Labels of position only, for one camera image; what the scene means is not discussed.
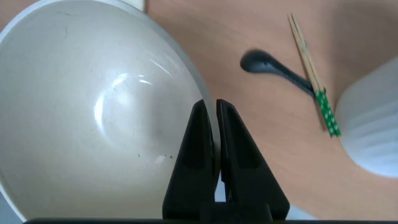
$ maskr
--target wooden chopstick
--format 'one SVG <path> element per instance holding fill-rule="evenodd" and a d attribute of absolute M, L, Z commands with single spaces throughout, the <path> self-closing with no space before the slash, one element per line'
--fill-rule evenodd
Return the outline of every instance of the wooden chopstick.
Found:
<path fill-rule="evenodd" d="M 289 23 L 292 28 L 293 36 L 296 41 L 297 47 L 300 51 L 300 56 L 303 60 L 304 67 L 308 73 L 314 91 L 323 91 L 325 87 L 323 86 L 323 83 L 319 78 L 318 72 L 315 69 L 312 57 L 310 55 L 310 52 L 308 51 L 307 43 L 301 32 L 301 28 L 293 14 L 289 15 Z"/>

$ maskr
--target bowl rim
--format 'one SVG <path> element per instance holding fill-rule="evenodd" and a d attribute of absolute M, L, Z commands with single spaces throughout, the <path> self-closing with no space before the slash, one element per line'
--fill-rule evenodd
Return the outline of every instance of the bowl rim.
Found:
<path fill-rule="evenodd" d="M 61 2 L 61 1 L 68 1 L 68 0 L 39 0 L 39 1 L 31 4 L 24 10 L 22 10 L 0 32 L 0 45 L 2 44 L 2 41 L 4 40 L 4 38 L 12 30 L 12 28 L 14 28 L 26 16 L 28 16 L 35 10 L 40 9 L 41 7 L 44 7 L 46 5 L 53 4 L 56 2 Z M 194 66 L 193 62 L 190 60 L 189 56 L 182 50 L 182 48 L 178 45 L 178 43 L 165 30 L 163 30 L 163 28 L 161 28 L 160 25 L 158 25 L 155 21 L 153 21 L 146 13 L 141 12 L 140 10 L 136 9 L 134 6 L 128 4 L 124 1 L 121 1 L 121 0 L 90 0 L 90 1 L 102 2 L 102 3 L 108 4 L 110 6 L 114 6 L 119 9 L 122 9 L 123 11 L 128 12 L 133 16 L 136 16 L 142 22 L 145 22 L 150 28 L 152 28 L 158 35 L 160 35 L 161 38 L 163 38 L 166 41 L 166 43 L 168 43 L 170 45 L 170 47 L 178 55 L 180 60 L 184 63 L 184 65 L 190 72 L 193 80 L 197 84 L 197 87 L 203 97 L 203 101 L 205 102 L 205 106 L 206 106 L 206 109 L 208 112 L 208 117 L 210 120 L 210 126 L 211 126 L 211 130 L 212 130 L 212 135 L 213 135 L 213 143 L 214 143 L 213 144 L 213 154 L 215 156 L 214 189 L 216 189 L 216 185 L 217 185 L 218 177 L 219 177 L 219 173 L 220 173 L 220 163 L 221 163 L 220 129 L 218 126 L 218 120 L 217 120 L 217 116 L 216 116 L 214 102 L 211 99 L 211 95 L 205 85 L 204 80 L 202 79 L 201 75 L 199 74 L 199 71 Z M 6 187 L 6 181 L 4 180 L 4 178 L 1 174 L 1 170 L 0 170 L 0 193 L 2 193 L 3 197 L 6 199 L 7 203 L 10 205 L 10 207 L 13 209 L 13 211 L 17 214 L 17 216 L 23 222 L 26 222 L 27 221 L 26 217 L 18 209 L 18 206 L 13 201 L 11 196 L 9 194 L 7 194 L 7 192 L 9 192 L 9 191 L 7 190 L 7 187 Z"/>

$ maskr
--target white bowl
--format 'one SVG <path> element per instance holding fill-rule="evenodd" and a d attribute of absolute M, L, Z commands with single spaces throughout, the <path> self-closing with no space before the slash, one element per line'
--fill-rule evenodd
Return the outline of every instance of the white bowl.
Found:
<path fill-rule="evenodd" d="M 0 189 L 22 220 L 161 217 L 202 98 L 220 154 L 201 76 L 121 1 L 39 1 L 20 13 L 0 34 L 0 95 Z"/>

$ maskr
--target chopsticks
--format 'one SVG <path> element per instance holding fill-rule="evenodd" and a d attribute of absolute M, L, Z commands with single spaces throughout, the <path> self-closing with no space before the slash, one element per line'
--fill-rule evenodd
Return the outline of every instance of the chopsticks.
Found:
<path fill-rule="evenodd" d="M 315 92 L 315 98 L 318 101 L 320 111 L 322 112 L 323 119 L 328 128 L 329 135 L 331 137 L 340 136 L 341 132 L 338 127 L 335 115 L 331 111 L 328 98 L 326 97 L 326 88 L 319 78 L 318 72 L 315 69 L 314 62 L 308 50 L 307 43 L 301 32 L 300 26 L 293 14 L 289 15 L 289 23 L 292 28 L 293 36 L 296 41 L 297 47 L 299 49 L 300 56 L 303 60 L 304 67 L 308 73 L 313 90 Z"/>

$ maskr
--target wooden table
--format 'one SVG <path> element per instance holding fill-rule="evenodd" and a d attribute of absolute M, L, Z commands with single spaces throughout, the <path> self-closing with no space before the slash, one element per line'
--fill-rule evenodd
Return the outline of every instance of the wooden table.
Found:
<path fill-rule="evenodd" d="M 33 0 L 0 0 L 0 28 Z M 260 48 L 304 74 L 294 12 L 332 106 L 360 77 L 398 54 L 398 1 L 163 0 L 148 15 L 177 40 L 214 99 L 238 109 L 288 199 L 322 219 L 398 220 L 398 180 L 356 166 L 322 130 L 313 100 L 284 79 L 239 67 Z"/>

